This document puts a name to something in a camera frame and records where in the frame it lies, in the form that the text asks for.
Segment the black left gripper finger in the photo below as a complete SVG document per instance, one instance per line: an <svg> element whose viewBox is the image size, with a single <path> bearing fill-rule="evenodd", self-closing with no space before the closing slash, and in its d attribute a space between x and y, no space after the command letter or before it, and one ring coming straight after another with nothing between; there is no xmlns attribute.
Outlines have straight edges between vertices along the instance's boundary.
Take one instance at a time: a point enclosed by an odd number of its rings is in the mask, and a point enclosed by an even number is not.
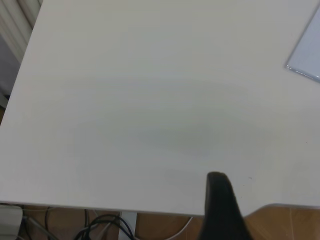
<svg viewBox="0 0 320 240"><path fill-rule="evenodd" d="M232 184L226 174L207 174L200 240L251 240Z"/></svg>

